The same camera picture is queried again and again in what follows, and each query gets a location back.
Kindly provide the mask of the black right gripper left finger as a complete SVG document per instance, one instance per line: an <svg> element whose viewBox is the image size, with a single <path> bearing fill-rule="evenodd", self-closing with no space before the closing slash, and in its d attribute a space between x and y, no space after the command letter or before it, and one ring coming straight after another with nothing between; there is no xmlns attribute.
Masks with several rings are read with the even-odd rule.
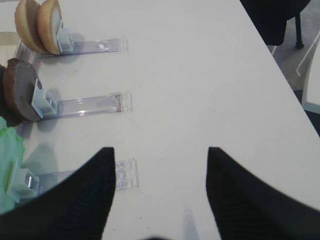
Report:
<svg viewBox="0 0 320 240"><path fill-rule="evenodd" d="M101 148L46 193L0 216L2 240L100 240L116 189L115 153Z"/></svg>

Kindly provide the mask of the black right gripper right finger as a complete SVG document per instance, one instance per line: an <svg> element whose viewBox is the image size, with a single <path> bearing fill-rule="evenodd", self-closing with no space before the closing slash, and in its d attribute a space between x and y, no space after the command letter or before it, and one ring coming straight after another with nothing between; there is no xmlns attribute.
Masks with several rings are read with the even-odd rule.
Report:
<svg viewBox="0 0 320 240"><path fill-rule="evenodd" d="M206 193L223 240L318 240L320 212L209 147Z"/></svg>

